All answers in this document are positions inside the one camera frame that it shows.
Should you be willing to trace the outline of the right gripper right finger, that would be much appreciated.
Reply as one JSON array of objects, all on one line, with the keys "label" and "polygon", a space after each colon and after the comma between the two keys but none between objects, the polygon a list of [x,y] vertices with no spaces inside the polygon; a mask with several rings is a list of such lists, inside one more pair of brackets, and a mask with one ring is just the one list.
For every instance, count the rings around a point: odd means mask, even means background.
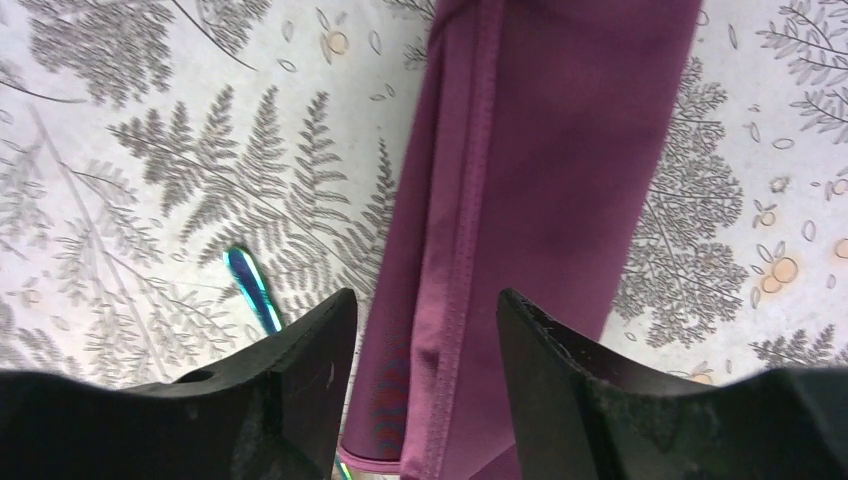
[{"label": "right gripper right finger", "polygon": [[714,387],[635,362],[513,289],[497,324],[526,479],[843,479],[847,372]]}]

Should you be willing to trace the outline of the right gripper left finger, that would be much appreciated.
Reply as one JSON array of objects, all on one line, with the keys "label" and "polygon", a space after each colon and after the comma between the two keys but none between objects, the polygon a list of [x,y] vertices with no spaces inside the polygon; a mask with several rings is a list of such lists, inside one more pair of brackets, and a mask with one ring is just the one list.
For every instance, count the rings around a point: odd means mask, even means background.
[{"label": "right gripper left finger", "polygon": [[1,375],[5,479],[327,479],[357,333],[341,289],[279,333],[170,384]]}]

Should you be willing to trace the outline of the purple cloth napkin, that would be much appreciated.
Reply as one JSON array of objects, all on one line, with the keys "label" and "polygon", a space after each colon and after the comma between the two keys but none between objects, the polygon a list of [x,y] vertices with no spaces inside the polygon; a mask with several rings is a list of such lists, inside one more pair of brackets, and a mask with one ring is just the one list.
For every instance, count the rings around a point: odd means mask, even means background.
[{"label": "purple cloth napkin", "polygon": [[340,444],[357,470],[515,479],[496,305],[598,339],[697,1],[441,1]]}]

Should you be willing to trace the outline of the iridescent fork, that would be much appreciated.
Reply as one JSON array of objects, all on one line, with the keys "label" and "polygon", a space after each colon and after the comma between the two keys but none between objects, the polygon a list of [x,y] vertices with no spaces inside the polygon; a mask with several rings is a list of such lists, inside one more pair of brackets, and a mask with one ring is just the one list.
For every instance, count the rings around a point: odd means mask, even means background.
[{"label": "iridescent fork", "polygon": [[243,297],[267,337],[256,344],[272,355],[265,371],[267,435],[281,441],[288,457],[274,470],[283,479],[332,479],[340,467],[337,444],[357,333],[357,299],[341,288],[297,320],[286,322],[265,276],[242,247],[224,254]]}]

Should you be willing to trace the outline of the floral patterned tablecloth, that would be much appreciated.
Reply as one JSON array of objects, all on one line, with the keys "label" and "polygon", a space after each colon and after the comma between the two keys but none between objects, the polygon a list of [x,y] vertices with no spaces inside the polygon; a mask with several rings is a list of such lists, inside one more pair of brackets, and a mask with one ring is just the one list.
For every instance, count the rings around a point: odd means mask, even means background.
[{"label": "floral patterned tablecloth", "polygon": [[[267,333],[224,259],[242,247],[286,322],[353,290],[332,479],[404,479],[348,466],[340,444],[439,2],[3,2],[1,375],[123,390],[255,344]],[[714,118],[728,93],[690,52],[707,20],[700,3],[603,327],[611,313],[650,314],[643,340],[655,347],[700,343],[734,320],[750,274],[759,299],[806,272],[783,244],[760,245],[746,268],[716,236],[745,194]],[[631,359],[602,332],[582,335]],[[745,376],[728,359],[730,384],[779,368],[847,372],[834,333],[734,331],[766,369]]]}]

